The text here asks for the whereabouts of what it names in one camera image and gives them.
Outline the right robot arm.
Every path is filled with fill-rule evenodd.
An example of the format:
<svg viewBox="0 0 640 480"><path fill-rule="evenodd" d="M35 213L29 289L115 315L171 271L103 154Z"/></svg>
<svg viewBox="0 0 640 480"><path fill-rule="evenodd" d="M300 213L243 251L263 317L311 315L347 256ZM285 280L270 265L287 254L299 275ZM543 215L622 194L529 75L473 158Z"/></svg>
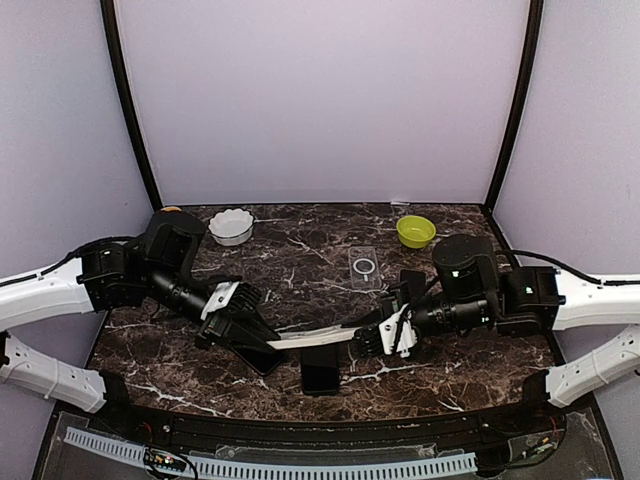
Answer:
<svg viewBox="0 0 640 480"><path fill-rule="evenodd" d="M354 340L363 357L409 356L419 341L480 327L503 336L527 337L586 326L614 324L623 330L578 359L529 375L522 403L510 413L521 434L549 416L549 404L569 406L580 397L639 371L639 278L596 278L541 256L538 266L498 269L498 252L487 237L452 235L432 252L436 270L427 281L405 271L380 306L357 325Z"/></svg>

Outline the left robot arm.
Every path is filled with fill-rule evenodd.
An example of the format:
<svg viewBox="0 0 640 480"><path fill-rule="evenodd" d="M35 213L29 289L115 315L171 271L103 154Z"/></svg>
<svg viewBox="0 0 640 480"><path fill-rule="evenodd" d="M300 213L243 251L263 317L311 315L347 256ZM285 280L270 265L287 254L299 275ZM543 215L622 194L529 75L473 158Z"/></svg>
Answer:
<svg viewBox="0 0 640 480"><path fill-rule="evenodd" d="M271 373L284 354L273 347L279 336L257 310L260 292L239 276L199 281L191 275L206 231L188 213L158 211L137 237L89 242L49 267L2 280L1 380L88 413L101 411L117 434L134 435L141 415L129 405L121 376L64 363L10 331L56 316L139 307L147 298L195 323L198 347L220 346L259 375Z"/></svg>

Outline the clear magsafe phone case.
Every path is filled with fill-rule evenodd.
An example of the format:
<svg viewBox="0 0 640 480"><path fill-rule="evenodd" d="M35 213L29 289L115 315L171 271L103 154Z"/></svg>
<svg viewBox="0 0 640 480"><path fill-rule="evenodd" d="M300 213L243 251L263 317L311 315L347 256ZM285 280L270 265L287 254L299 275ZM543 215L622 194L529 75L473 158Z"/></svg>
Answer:
<svg viewBox="0 0 640 480"><path fill-rule="evenodd" d="M357 290L380 290L382 279L373 246L352 246L348 250L351 285Z"/></svg>

